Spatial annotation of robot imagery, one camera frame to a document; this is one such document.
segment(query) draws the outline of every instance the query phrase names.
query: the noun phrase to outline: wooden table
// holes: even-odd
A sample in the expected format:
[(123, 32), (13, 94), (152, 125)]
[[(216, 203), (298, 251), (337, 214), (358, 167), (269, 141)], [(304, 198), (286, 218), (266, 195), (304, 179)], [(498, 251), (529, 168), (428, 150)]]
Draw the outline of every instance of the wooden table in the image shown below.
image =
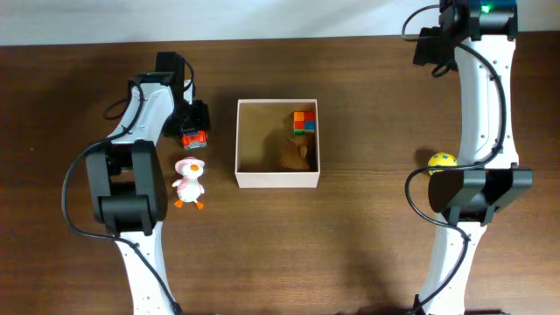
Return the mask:
[[(467, 308), (553, 314), (560, 308), (560, 33), (523, 33), (513, 66), (513, 122), (534, 187), (489, 227)], [(0, 313), (125, 314), (132, 302), (116, 246), (73, 234), (60, 186), (74, 156), (115, 122), (103, 110), (126, 80), (177, 51), (209, 104), (206, 208), (177, 209), (172, 165), (164, 256), (175, 298), (190, 312), (334, 314), (410, 307), (426, 278), (434, 227), (409, 208), (406, 176), (433, 151), (458, 153), (456, 73), (432, 79), (397, 37), (0, 48)], [(234, 177), (235, 110), (244, 98), (316, 98), (321, 178), (312, 190), (241, 190)], [(427, 177), (413, 194), (429, 211)], [(83, 228), (92, 215), (83, 166), (69, 190)]]

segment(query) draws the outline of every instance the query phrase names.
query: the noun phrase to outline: tennis ball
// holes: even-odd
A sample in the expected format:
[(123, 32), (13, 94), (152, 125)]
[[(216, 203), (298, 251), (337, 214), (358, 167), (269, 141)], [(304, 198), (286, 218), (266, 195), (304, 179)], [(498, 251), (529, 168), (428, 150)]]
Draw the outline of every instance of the tennis ball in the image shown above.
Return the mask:
[(430, 158), (430, 161), (428, 161), (428, 166), (457, 166), (457, 159), (449, 153), (439, 152), (434, 154), (434, 156)]

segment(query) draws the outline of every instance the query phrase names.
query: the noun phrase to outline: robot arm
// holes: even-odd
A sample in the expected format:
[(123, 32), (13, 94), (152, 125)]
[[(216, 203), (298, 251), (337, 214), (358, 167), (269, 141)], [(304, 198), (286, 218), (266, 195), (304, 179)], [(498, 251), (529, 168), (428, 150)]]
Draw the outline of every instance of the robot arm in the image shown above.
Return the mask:
[[(207, 106), (193, 103), (194, 86), (189, 80), (184, 81), (183, 73), (182, 57), (175, 52), (160, 52), (156, 72), (138, 75), (134, 79), (138, 85), (129, 86), (129, 105), (108, 137), (122, 133), (124, 126), (131, 125), (137, 116), (134, 126), (126, 135), (112, 140), (111, 145), (86, 156), (95, 218), (112, 235), (136, 244), (162, 281), (154, 277), (133, 248), (115, 242), (126, 267), (135, 314), (180, 312), (174, 307), (165, 273), (161, 229), (167, 212), (167, 193), (155, 148), (162, 132), (181, 137), (184, 128), (196, 125), (193, 120), (208, 125)], [(206, 114), (198, 117), (196, 113), (200, 112)], [(134, 181), (112, 179), (122, 172), (134, 172)]]
[[(511, 127), (510, 71), (517, 34), (516, 3), (441, 0), (440, 12), (441, 27), (424, 29), (423, 33), (436, 33), (441, 39), (419, 42), (414, 62), (446, 64), (459, 71), (463, 126), (458, 164), (475, 165), (499, 151), (480, 168), (442, 171), (430, 178), (429, 199), (437, 220), (462, 229), (470, 241), (455, 276), (442, 287), (457, 267), (464, 239), (456, 230), (437, 227), (430, 271), (421, 293), (416, 296), (414, 308), (419, 308), (416, 314), (456, 315), (465, 311), (468, 275), (487, 225), (495, 213), (531, 187), (532, 171), (518, 169), (519, 157)], [(505, 104), (501, 104), (495, 78), (488, 67), (458, 47), (459, 44), (473, 49), (492, 64), (500, 76)], [(501, 106), (505, 106), (505, 116), (501, 114)], [(500, 147), (502, 123), (506, 135)]]

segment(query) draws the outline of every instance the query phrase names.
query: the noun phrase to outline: cardboard box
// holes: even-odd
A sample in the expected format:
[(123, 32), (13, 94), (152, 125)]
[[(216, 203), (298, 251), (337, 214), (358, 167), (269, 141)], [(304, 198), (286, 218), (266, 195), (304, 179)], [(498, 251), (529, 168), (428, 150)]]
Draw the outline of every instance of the cardboard box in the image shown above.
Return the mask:
[[(315, 157), (309, 171), (286, 171), (279, 148), (294, 134), (294, 112), (315, 112)], [(317, 100), (239, 100), (235, 177), (240, 188), (315, 188), (319, 181)]]

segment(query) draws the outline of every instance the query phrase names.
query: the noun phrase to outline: colored block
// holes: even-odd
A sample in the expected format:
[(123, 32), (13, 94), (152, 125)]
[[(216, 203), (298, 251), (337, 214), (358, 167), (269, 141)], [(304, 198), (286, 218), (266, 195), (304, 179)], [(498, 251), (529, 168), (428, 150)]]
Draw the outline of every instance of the colored block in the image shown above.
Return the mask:
[(309, 130), (309, 131), (311, 131), (311, 130), (314, 131), (315, 130), (315, 122), (305, 122), (304, 129)]
[(294, 130), (304, 130), (305, 123), (304, 122), (294, 122)]
[(306, 122), (314, 122), (315, 121), (315, 113), (313, 112), (304, 112), (304, 120)]
[(294, 113), (294, 121), (295, 122), (302, 122), (305, 120), (305, 113), (304, 112), (295, 112)]

